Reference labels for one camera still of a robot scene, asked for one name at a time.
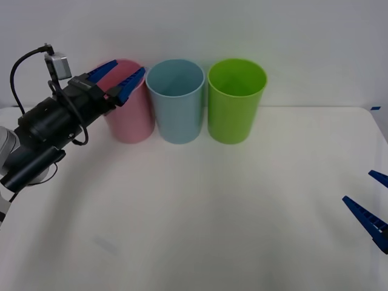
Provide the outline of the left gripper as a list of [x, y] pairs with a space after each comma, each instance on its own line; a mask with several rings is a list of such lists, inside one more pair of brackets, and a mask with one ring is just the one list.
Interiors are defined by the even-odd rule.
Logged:
[[75, 105], [86, 126], [89, 126], [100, 116], [109, 114], [116, 109], [116, 106], [122, 107], [146, 73], [145, 68], [141, 67], [118, 85], [106, 91], [105, 95], [97, 83], [117, 65], [116, 59], [106, 62], [88, 74], [73, 77], [63, 89], [65, 95]]

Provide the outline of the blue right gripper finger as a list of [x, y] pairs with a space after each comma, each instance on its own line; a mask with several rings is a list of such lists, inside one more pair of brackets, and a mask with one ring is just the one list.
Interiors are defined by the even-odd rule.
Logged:
[[388, 176], [387, 175], [382, 174], [382, 173], [377, 172], [377, 171], [374, 171], [374, 170], [371, 170], [368, 173], [368, 175], [371, 176], [372, 178], [374, 178], [375, 180], [377, 180], [378, 182], [380, 182], [386, 188], [388, 188]]
[[387, 223], [348, 196], [344, 196], [342, 201], [372, 237], [372, 241], [383, 253], [387, 254]]

